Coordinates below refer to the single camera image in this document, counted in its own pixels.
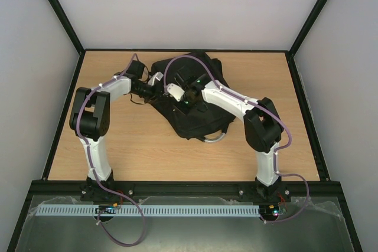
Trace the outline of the black student bag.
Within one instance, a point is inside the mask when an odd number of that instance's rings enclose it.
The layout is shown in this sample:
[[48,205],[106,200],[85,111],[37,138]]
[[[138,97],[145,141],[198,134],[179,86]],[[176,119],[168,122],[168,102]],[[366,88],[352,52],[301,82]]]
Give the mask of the black student bag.
[[[177,83],[176,76],[180,75],[181,82],[192,83],[207,76],[204,67],[196,60],[179,58],[169,67],[166,83]],[[177,102],[172,97],[163,94],[148,100],[158,113],[168,120],[176,134],[184,139],[206,140],[207,135],[220,131],[227,133],[229,124],[236,116],[215,104],[199,101],[196,103]]]

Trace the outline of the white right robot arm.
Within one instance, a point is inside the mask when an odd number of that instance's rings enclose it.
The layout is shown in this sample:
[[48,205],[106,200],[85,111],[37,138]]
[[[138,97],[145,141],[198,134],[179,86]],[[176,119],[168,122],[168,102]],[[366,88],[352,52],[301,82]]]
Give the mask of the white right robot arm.
[[256,152],[258,194],[265,200],[278,193],[281,178],[277,155],[284,128],[272,100],[244,96],[220,81],[203,74],[190,83],[183,81],[167,85],[168,94],[186,106],[197,103],[213,104],[243,122],[247,144]]

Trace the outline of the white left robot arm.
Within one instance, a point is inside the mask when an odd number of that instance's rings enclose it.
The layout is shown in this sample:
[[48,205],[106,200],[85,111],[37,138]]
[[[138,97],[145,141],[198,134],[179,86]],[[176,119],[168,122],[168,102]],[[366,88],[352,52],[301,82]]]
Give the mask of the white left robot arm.
[[110,128],[111,103],[127,94],[135,94],[146,101],[159,94],[157,84],[162,82],[163,74],[158,71],[143,81],[144,69],[144,64],[133,60],[126,70],[114,74],[110,80],[76,90],[69,126],[83,145],[90,181],[104,183],[113,179],[105,140]]

